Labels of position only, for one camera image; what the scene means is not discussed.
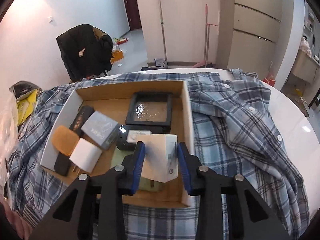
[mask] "cardboard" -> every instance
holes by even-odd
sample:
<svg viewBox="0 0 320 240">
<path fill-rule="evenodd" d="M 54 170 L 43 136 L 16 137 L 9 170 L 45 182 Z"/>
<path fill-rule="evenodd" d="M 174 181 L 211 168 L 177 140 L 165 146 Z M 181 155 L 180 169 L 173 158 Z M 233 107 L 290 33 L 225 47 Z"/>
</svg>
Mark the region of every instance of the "cardboard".
<svg viewBox="0 0 320 240">
<path fill-rule="evenodd" d="M 193 143 L 193 120 L 187 84 L 184 81 L 144 81 L 127 82 L 118 84 L 106 84 L 94 87 L 74 90 L 59 113 L 52 130 L 49 134 L 40 164 L 46 170 L 70 184 L 77 178 L 77 172 L 72 172 L 72 167 L 66 177 L 54 171 L 54 163 L 58 151 L 51 143 L 54 131 L 60 126 L 69 127 L 82 105 L 92 106 L 119 124 L 124 124 L 128 113 L 131 97 L 136 92 L 171 92 L 172 93 L 172 124 L 171 134 L 176 134 L 179 142 L 185 142 L 190 154 L 194 154 Z M 83 137 L 94 143 L 88 136 Z M 111 165 L 112 156 L 116 147 L 114 141 L 110 148 L 103 151 L 90 176 L 97 176 L 107 172 Z M 138 190 L 134 196 L 123 196 L 123 203 L 158 207 L 158 208 L 181 208 L 190 206 L 190 197 L 184 190 L 180 170 L 178 177 L 164 185 L 161 192 L 148 192 Z"/>
<path fill-rule="evenodd" d="M 112 56 L 113 58 L 110 60 L 112 64 L 124 58 L 122 50 L 116 50 L 115 52 L 112 52 Z"/>
</svg>

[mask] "black box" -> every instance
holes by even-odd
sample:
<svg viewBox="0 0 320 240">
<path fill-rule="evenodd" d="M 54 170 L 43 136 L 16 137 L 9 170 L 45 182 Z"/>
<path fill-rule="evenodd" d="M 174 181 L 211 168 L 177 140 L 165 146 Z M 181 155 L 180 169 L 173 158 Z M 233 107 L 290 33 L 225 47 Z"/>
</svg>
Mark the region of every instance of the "black box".
<svg viewBox="0 0 320 240">
<path fill-rule="evenodd" d="M 160 126 L 148 126 L 148 125 L 122 125 L 119 130 L 117 138 L 117 148 L 121 151 L 134 151 L 136 143 L 130 143 L 127 141 L 130 130 L 136 131 L 150 131 L 151 134 L 162 134 L 163 128 Z"/>
<path fill-rule="evenodd" d="M 145 103 L 152 103 L 152 102 L 166 103 L 165 119 L 161 121 L 137 120 L 136 116 L 139 111 L 138 107 L 136 107 L 137 104 L 139 103 L 145 104 Z M 138 92 L 138 93 L 135 93 L 131 99 L 128 115 L 127 115 L 127 118 L 125 119 L 125 124 L 161 126 L 164 132 L 170 132 L 171 115 L 172 115 L 172 93 Z"/>
</svg>

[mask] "tiled floor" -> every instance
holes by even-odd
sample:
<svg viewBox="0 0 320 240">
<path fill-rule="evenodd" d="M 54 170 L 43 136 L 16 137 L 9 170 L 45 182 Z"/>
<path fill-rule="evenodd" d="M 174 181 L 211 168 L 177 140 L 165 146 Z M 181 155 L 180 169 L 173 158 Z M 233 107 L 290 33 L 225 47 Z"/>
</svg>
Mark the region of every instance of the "tiled floor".
<svg viewBox="0 0 320 240">
<path fill-rule="evenodd" d="M 142 30 L 134 30 L 124 37 L 128 38 L 126 43 L 120 45 L 124 58 L 113 64 L 108 75 L 140 71 L 142 67 L 148 66 Z"/>
</svg>

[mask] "light blue box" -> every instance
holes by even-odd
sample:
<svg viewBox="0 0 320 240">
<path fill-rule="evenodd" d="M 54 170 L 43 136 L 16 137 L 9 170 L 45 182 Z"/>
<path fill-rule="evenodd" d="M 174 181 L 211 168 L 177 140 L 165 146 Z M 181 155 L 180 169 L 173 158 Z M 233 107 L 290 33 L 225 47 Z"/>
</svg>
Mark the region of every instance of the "light blue box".
<svg viewBox="0 0 320 240">
<path fill-rule="evenodd" d="M 109 149 L 119 129 L 120 124 L 117 121 L 99 111 L 95 111 L 81 127 L 81 130 L 104 150 Z"/>
</svg>

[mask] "broom handle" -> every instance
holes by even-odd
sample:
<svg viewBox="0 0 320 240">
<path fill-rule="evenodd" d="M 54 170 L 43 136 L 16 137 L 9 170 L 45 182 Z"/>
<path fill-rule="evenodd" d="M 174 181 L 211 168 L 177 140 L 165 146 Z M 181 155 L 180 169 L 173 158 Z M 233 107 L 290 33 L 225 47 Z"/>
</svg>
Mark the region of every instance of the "broom handle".
<svg viewBox="0 0 320 240">
<path fill-rule="evenodd" d="M 163 16 L 162 16 L 162 6 L 161 6 L 161 0 L 159 0 L 159 6 L 160 6 L 160 23 L 161 23 L 161 29 L 162 29 L 162 39 L 163 39 L 163 49 L 164 49 L 164 59 L 167 62 L 167 50 L 165 47 L 165 38 L 164 38 L 164 26 L 163 26 Z"/>
</svg>

